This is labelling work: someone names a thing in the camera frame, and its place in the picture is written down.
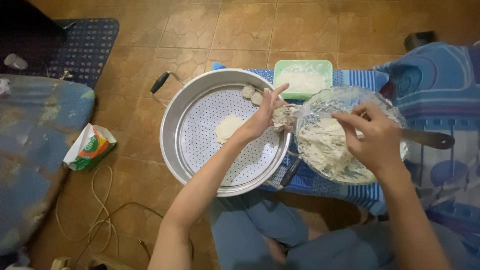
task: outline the person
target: person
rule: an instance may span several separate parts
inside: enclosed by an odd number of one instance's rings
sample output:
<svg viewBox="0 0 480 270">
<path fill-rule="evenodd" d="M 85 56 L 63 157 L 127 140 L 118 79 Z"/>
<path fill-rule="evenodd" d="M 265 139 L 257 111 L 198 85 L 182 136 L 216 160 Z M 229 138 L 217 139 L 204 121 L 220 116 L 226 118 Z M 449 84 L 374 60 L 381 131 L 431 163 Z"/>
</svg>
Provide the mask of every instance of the person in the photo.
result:
<svg viewBox="0 0 480 270">
<path fill-rule="evenodd" d="M 285 84 L 265 91 L 258 111 L 180 191 L 160 225 L 148 269 L 191 269 L 189 233 L 207 208 L 223 270 L 463 269 L 467 260 L 463 245 L 451 231 L 428 221 L 400 158 L 400 130 L 373 103 L 332 116 L 345 130 L 348 150 L 378 179 L 388 222 L 319 236 L 294 209 L 272 200 L 268 192 L 216 197 L 242 149 L 273 124 L 273 111 L 284 102 L 278 95 L 287 88 Z M 356 129 L 364 137 L 358 138 Z M 286 255 L 278 243 L 288 247 Z"/>
</svg>

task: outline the blue pants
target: blue pants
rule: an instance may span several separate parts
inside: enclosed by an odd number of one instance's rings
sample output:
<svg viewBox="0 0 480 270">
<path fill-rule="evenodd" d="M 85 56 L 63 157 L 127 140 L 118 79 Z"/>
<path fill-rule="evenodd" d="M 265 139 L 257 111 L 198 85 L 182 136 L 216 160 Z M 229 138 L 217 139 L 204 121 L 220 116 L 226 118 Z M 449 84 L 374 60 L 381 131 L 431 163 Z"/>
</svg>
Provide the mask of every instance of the blue pants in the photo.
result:
<svg viewBox="0 0 480 270">
<path fill-rule="evenodd" d="M 333 231 L 308 241 L 308 228 L 296 210 L 262 190 L 215 198 L 210 224 L 222 270 L 276 269 L 261 234 L 290 247 L 288 270 L 397 268 L 387 222 Z M 453 269 L 465 269 L 467 254 L 460 240 L 447 228 L 432 226 Z"/>
</svg>

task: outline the hand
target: hand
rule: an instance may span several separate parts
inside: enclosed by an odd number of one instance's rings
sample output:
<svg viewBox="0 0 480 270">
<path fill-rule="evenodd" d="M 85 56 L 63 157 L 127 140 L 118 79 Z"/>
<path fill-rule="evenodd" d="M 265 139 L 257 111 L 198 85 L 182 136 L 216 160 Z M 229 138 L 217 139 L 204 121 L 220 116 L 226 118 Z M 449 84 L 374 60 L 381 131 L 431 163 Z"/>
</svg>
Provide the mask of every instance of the hand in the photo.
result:
<svg viewBox="0 0 480 270">
<path fill-rule="evenodd" d="M 371 121 L 362 118 L 360 115 L 363 113 Z M 345 130 L 350 153 L 377 179 L 385 173 L 405 168 L 400 156 L 399 125 L 388 118 L 376 104 L 365 102 L 353 108 L 351 114 L 336 112 L 332 116 Z M 364 137 L 358 138 L 355 129 L 362 131 Z"/>
<path fill-rule="evenodd" d="M 286 83 L 273 92 L 264 89 L 262 103 L 257 112 L 255 112 L 235 133 L 241 134 L 245 139 L 253 141 L 260 137 L 269 126 L 273 126 L 273 111 L 283 105 L 287 105 L 280 95 L 290 86 Z"/>
</svg>

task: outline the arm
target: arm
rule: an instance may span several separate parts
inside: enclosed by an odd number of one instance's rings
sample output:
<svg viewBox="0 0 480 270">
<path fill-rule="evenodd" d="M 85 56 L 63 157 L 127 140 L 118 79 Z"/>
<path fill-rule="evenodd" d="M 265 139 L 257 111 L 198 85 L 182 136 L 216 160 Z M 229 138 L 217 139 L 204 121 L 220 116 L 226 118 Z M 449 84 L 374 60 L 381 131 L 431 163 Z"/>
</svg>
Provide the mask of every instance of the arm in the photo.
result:
<svg viewBox="0 0 480 270">
<path fill-rule="evenodd" d="M 364 112 L 371 121 L 360 117 Z M 333 117 L 345 130 L 348 150 L 375 175 L 382 187 L 400 268 L 450 269 L 400 157 L 398 125 L 373 103 L 360 104 L 351 114 L 334 113 Z M 361 140 L 355 129 L 363 132 Z"/>
<path fill-rule="evenodd" d="M 160 224 L 149 270 L 191 268 L 190 231 L 216 196 L 225 174 L 242 149 L 272 125 L 277 97 L 287 88 L 285 84 L 273 93 L 264 91 L 258 111 L 183 187 Z"/>
</svg>

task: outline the pot handle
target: pot handle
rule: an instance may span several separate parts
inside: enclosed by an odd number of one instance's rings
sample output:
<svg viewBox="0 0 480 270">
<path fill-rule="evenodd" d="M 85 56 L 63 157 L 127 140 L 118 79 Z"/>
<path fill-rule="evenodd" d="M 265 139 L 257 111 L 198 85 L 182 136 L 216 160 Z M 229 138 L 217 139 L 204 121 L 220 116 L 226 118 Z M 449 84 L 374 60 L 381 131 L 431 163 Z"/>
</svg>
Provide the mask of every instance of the pot handle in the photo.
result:
<svg viewBox="0 0 480 270">
<path fill-rule="evenodd" d="M 163 86 L 163 84 L 167 81 L 168 77 L 171 75 L 173 75 L 173 77 L 175 77 L 175 79 L 177 79 L 177 81 L 179 81 L 182 85 L 185 85 L 181 79 L 173 72 L 173 71 L 166 71 L 166 72 L 163 72 L 163 74 L 155 81 L 155 83 L 153 84 L 152 88 L 150 89 L 150 93 L 152 93 L 152 98 L 162 104 L 163 106 L 165 106 L 165 108 L 167 107 L 166 104 L 164 104 L 161 100 L 159 100 L 157 97 L 155 97 L 155 93 Z"/>
<path fill-rule="evenodd" d="M 292 181 L 292 178 L 299 170 L 300 161 L 302 160 L 301 156 L 299 156 L 293 163 L 288 167 L 287 172 L 282 178 L 280 185 L 282 187 L 287 187 L 287 185 Z"/>
</svg>

